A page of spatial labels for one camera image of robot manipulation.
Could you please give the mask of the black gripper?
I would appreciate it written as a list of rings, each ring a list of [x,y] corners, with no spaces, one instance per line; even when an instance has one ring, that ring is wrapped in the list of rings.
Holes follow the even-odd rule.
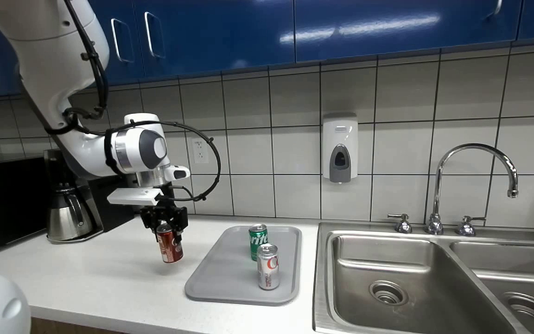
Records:
[[[174,235],[174,245],[181,245],[182,233],[188,227],[186,207],[147,206],[140,209],[140,218],[146,228],[154,231],[155,241],[159,241],[159,231],[165,222]]]

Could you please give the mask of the red soda can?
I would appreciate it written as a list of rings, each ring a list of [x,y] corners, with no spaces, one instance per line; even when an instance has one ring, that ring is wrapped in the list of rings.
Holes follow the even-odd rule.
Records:
[[[174,245],[174,235],[172,227],[168,223],[162,223],[162,229],[159,231],[159,249],[162,260],[165,263],[175,263],[184,257],[184,250],[181,245]]]

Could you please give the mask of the grey plastic tray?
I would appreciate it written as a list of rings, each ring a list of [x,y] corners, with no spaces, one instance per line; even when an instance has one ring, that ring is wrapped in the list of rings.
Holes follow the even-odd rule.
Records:
[[[268,226],[268,240],[278,247],[280,284],[259,286],[258,266],[250,256],[250,226],[226,229],[185,284],[186,296],[197,302],[281,306],[299,292],[302,232],[292,226]]]

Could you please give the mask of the black coffee maker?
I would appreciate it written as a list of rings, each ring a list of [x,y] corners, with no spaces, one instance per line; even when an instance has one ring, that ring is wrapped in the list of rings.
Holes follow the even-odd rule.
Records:
[[[77,177],[69,169],[59,149],[45,150],[43,152],[43,158],[47,179],[51,188],[51,195],[55,190],[60,188],[76,187],[85,203],[87,203],[92,218],[95,221],[95,230],[93,233],[71,243],[92,239],[134,218],[135,211],[132,207],[113,205],[108,203],[107,200],[107,196],[111,192],[119,187],[127,186],[127,182],[124,179],[119,177],[105,177],[96,180],[85,180]]]

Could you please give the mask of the green soda can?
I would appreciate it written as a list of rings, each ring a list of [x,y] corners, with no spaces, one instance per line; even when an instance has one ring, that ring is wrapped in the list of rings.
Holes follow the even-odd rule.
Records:
[[[268,230],[265,224],[254,224],[248,229],[249,241],[250,241],[250,255],[253,261],[257,261],[258,248],[269,243]]]

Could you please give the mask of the steel coffee carafe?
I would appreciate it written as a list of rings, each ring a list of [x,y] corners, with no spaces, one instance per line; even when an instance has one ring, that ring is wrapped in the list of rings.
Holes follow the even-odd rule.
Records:
[[[87,203],[76,187],[55,190],[47,209],[47,239],[51,243],[71,243],[95,230]]]

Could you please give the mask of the silver soda can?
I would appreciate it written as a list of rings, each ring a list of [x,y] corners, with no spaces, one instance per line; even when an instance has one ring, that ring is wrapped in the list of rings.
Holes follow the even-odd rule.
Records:
[[[273,290],[280,285],[280,267],[278,247],[271,243],[260,245],[256,252],[258,264],[259,287]]]

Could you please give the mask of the black microwave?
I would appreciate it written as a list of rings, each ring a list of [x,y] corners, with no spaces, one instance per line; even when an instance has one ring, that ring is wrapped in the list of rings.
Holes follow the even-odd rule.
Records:
[[[0,161],[0,248],[46,230],[49,198],[42,157]]]

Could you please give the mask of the chrome tap lever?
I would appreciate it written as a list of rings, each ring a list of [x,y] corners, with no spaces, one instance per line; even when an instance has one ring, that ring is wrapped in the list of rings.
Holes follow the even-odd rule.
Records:
[[[387,218],[398,218],[399,221],[396,222],[394,230],[398,233],[412,233],[413,227],[409,223],[409,215],[406,213],[402,214],[387,214]]]
[[[473,221],[482,221],[485,222],[487,220],[486,217],[471,217],[468,215],[465,215],[462,218],[462,222],[458,224],[457,228],[454,230],[455,233],[457,233],[460,236],[465,237],[475,237],[477,232],[475,230],[475,227],[473,226]]]

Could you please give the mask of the stainless steel double sink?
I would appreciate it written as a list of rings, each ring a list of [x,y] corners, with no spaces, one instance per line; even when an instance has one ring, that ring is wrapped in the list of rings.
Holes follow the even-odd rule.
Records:
[[[322,334],[534,334],[534,230],[433,236],[321,222],[313,328]]]

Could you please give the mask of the chrome gooseneck tap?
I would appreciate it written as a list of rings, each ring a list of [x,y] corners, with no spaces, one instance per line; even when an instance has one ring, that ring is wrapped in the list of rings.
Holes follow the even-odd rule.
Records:
[[[490,146],[480,142],[469,142],[465,144],[457,145],[451,148],[448,152],[443,154],[436,168],[436,184],[434,186],[432,213],[430,214],[428,224],[424,227],[424,231],[430,235],[443,235],[444,227],[441,222],[441,216],[439,214],[439,204],[441,197],[441,184],[444,172],[444,167],[447,161],[460,151],[476,149],[492,154],[494,158],[498,159],[505,167],[507,175],[509,177],[509,187],[507,188],[508,198],[517,198],[519,195],[519,180],[518,173],[513,161],[501,150],[498,150],[494,146]]]

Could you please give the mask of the white wall socket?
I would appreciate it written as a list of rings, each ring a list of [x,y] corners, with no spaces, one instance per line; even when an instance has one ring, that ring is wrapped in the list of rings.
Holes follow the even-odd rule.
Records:
[[[192,157],[195,164],[208,164],[209,152],[208,145],[205,140],[201,138],[191,139]]]

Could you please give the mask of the white wall soap dispenser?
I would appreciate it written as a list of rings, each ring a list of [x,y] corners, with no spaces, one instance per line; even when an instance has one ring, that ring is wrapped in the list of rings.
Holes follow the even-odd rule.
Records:
[[[322,124],[323,177],[343,184],[358,176],[357,116],[350,112],[328,114]]]

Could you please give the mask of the blue wall cabinet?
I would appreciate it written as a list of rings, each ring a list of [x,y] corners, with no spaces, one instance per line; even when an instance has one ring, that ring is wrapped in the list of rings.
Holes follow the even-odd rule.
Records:
[[[111,85],[534,42],[534,0],[89,0]]]

